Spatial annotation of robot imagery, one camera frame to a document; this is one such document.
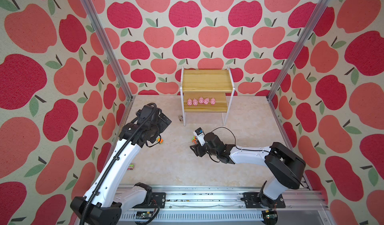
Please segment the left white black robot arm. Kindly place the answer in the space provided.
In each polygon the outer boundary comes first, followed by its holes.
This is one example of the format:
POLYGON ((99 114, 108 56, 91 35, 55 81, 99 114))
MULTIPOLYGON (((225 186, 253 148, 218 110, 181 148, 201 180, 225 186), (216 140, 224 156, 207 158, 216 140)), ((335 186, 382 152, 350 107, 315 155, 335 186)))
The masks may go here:
POLYGON ((136 117, 122 128, 113 154, 99 177, 83 196, 75 197, 71 209, 81 225, 115 225, 121 215, 136 206, 151 206, 152 187, 136 183, 130 190, 117 195, 117 189, 143 146, 158 144, 157 138, 171 124, 155 103, 144 105, 136 117))

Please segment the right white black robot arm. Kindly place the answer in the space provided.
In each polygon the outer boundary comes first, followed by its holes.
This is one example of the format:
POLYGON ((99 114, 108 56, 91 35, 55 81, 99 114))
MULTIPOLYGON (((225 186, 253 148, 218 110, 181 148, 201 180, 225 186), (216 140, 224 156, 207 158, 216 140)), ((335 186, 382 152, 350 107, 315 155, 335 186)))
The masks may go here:
POLYGON ((244 148, 224 144, 213 132, 205 134, 199 128, 194 131, 195 144, 190 146, 197 157, 215 156, 218 163, 254 164, 265 166, 273 177, 264 182, 254 203, 263 208, 273 208, 279 196, 286 190, 302 186, 306 162, 282 143, 274 142, 269 147, 244 148))

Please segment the wooden two-tier white-frame shelf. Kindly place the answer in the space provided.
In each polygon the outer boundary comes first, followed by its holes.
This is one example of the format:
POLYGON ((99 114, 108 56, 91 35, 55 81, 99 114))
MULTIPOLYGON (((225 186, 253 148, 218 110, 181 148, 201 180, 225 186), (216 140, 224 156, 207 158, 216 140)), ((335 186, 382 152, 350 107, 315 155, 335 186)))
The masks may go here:
POLYGON ((235 84, 230 68, 225 70, 190 70, 181 69, 180 96, 183 123, 187 124, 186 113, 220 113, 223 125, 227 123, 235 84), (216 104, 199 104, 199 98, 215 98, 216 104), (188 99, 198 100, 198 105, 187 105, 188 99))

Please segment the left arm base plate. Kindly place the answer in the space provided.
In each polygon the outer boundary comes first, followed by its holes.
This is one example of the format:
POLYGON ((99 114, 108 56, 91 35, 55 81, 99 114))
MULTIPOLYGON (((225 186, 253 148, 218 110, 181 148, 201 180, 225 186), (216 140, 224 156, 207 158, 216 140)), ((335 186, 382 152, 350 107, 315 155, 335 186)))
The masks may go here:
POLYGON ((166 193, 151 193, 151 197, 147 196, 145 201, 139 205, 134 206, 135 209, 155 209, 165 208, 166 193))

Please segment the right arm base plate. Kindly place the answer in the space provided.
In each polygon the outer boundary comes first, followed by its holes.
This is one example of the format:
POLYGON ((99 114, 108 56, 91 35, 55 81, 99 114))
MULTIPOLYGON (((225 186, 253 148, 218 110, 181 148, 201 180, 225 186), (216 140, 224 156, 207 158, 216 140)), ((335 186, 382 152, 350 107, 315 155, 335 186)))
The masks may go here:
POLYGON ((286 208, 286 204, 282 195, 279 195, 276 200, 272 200, 264 194, 259 195, 258 192, 243 193, 241 201, 245 203, 247 209, 286 208))

